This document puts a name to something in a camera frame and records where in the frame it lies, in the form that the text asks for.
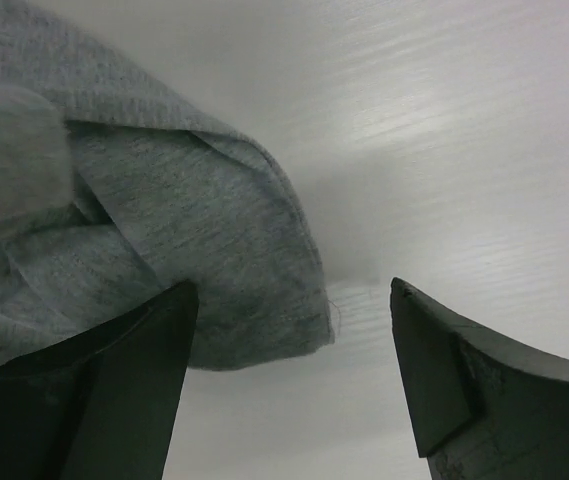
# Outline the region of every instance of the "garment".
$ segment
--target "garment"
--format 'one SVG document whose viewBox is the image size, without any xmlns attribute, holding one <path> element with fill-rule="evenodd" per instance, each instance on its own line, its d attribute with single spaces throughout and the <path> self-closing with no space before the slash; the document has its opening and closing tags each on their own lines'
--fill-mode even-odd
<svg viewBox="0 0 569 480">
<path fill-rule="evenodd" d="M 57 109 L 74 170 L 71 203 L 0 212 L 0 224 L 16 222 L 0 235 L 0 364 L 184 279 L 201 303 L 194 367 L 243 368 L 332 342 L 317 248 L 257 143 L 20 0 L 0 0 L 0 85 Z"/>
</svg>

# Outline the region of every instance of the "folded fabric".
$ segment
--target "folded fabric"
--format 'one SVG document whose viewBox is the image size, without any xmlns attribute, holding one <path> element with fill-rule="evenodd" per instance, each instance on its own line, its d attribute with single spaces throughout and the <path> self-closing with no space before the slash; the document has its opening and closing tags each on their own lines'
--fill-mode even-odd
<svg viewBox="0 0 569 480">
<path fill-rule="evenodd" d="M 27 89 L 20 98 L 34 107 L 22 113 L 45 123 L 29 130 L 33 155 L 0 150 L 13 172 L 0 175 L 0 192 L 14 196 L 24 181 L 28 193 L 8 210 L 0 195 L 0 364 L 185 279 L 201 302 L 194 367 L 243 368 L 332 342 L 317 248 L 286 176 L 258 144 L 20 0 L 0 0 L 0 88 L 13 92 L 0 95 L 0 115 Z M 6 121 L 27 120 L 9 110 Z M 64 176 L 58 135 L 38 141 L 59 118 L 73 175 Z M 12 131 L 6 145 L 25 145 Z M 31 176 L 15 176 L 24 169 Z M 36 181 L 38 172 L 51 180 Z"/>
</svg>

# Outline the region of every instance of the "white table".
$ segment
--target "white table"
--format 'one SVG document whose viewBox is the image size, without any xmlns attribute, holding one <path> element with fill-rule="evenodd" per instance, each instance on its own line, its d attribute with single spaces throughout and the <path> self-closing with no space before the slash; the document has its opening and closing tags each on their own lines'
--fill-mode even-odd
<svg viewBox="0 0 569 480">
<path fill-rule="evenodd" d="M 342 313 L 314 357 L 190 372 L 167 479 L 427 479 L 392 276 L 569 357 L 569 2 L 38 2 L 271 150 Z"/>
</svg>

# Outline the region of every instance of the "white surface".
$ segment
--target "white surface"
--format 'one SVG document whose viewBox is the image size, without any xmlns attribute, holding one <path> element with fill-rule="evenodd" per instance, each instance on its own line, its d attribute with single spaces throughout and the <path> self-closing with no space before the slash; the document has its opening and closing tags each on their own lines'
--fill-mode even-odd
<svg viewBox="0 0 569 480">
<path fill-rule="evenodd" d="M 370 355 L 189 373 L 167 478 L 428 478 L 392 276 L 569 357 L 569 2 L 38 1 L 269 148 L 345 324 L 375 325 Z"/>
</svg>

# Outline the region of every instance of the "tabletop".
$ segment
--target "tabletop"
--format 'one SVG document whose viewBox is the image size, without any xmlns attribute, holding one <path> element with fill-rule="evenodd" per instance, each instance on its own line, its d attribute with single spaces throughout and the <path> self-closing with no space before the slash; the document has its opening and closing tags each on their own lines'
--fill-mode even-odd
<svg viewBox="0 0 569 480">
<path fill-rule="evenodd" d="M 569 358 L 569 3 L 36 3 L 264 144 L 325 262 L 337 344 L 189 372 L 167 479 L 427 479 L 393 276 Z"/>
</svg>

